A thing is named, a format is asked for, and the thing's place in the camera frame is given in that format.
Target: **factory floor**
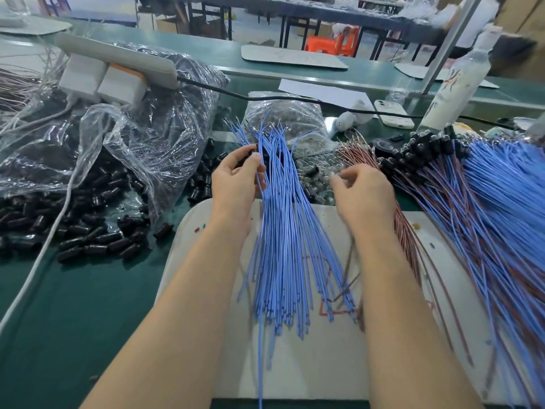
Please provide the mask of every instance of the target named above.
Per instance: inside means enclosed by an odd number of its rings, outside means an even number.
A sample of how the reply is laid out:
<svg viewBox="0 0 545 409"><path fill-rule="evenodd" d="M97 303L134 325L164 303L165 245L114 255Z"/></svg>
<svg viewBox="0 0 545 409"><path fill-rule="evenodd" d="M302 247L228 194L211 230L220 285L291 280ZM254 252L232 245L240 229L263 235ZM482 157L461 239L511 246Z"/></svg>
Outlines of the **factory floor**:
<svg viewBox="0 0 545 409"><path fill-rule="evenodd" d="M40 13L37 0L25 0L33 13ZM139 27L146 30L157 30L157 21L163 20L165 16L155 17L152 14L137 13L135 0L68 0L73 12L92 11L96 13L115 13L126 17L137 17ZM200 9L201 4L195 4L195 8ZM0 0L0 13L6 11L4 1ZM261 17L258 22L258 17L254 14L247 13L244 9L232 9L236 20L233 20L233 40L240 43L256 43L278 46L280 40L281 17L271 18L270 24L267 23L265 17ZM361 44L358 49L358 58L368 59L373 50L377 37L373 34L364 33ZM297 34L297 29L290 29L288 48L301 49L303 37ZM379 57L380 61L390 61L399 53L400 45L395 43L386 43ZM423 65L427 62L432 52L431 47L423 47L420 51L415 63Z"/></svg>

